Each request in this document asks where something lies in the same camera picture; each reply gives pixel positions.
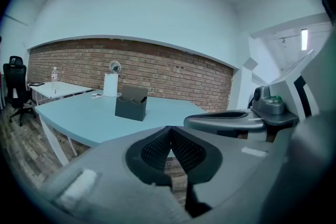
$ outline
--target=laminate floor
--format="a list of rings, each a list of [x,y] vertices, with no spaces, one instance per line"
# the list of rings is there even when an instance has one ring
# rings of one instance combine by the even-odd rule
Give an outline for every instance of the laminate floor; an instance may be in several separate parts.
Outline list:
[[[61,163],[45,136],[39,117],[24,115],[23,125],[19,126],[17,117],[9,117],[14,109],[7,104],[0,115],[0,143],[3,154],[13,174],[39,189],[42,183],[61,168]],[[76,158],[66,136],[55,131],[57,139],[69,159]],[[80,156],[88,146],[73,141],[74,147]],[[173,183],[173,195],[181,204],[185,205],[187,177],[176,158],[168,158],[165,173],[170,175]]]

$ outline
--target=white box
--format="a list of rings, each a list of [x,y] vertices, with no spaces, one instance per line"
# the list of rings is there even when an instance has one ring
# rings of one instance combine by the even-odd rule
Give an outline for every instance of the white box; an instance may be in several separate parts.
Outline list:
[[[118,91],[118,74],[105,74],[104,79],[104,95],[117,96]]]

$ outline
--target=chair base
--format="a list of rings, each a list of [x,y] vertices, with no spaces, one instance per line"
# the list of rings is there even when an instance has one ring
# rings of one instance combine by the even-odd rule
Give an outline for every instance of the chair base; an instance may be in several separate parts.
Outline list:
[[[32,114],[34,116],[34,118],[36,118],[35,112],[33,110],[33,108],[25,108],[25,109],[19,109],[18,111],[16,111],[12,116],[9,117],[9,122],[12,122],[12,117],[18,116],[20,115],[20,123],[19,125],[22,126],[22,119],[23,119],[23,115],[27,113],[27,114]]]

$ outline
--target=gray desk organizer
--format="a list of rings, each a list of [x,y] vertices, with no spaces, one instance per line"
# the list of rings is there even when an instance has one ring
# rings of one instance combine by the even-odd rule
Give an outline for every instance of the gray desk organizer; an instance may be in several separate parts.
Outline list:
[[[143,121],[146,115],[147,95],[148,89],[124,85],[121,96],[117,97],[115,102],[115,115],[130,120]]]

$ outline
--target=brick wall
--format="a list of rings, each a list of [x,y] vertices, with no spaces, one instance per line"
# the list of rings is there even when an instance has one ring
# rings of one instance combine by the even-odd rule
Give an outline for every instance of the brick wall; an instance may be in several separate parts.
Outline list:
[[[190,100],[207,111],[227,108],[233,69],[207,58],[138,41],[68,40],[30,51],[28,82],[59,80],[102,89],[109,62],[121,63],[118,91],[124,84],[149,89],[153,97]]]

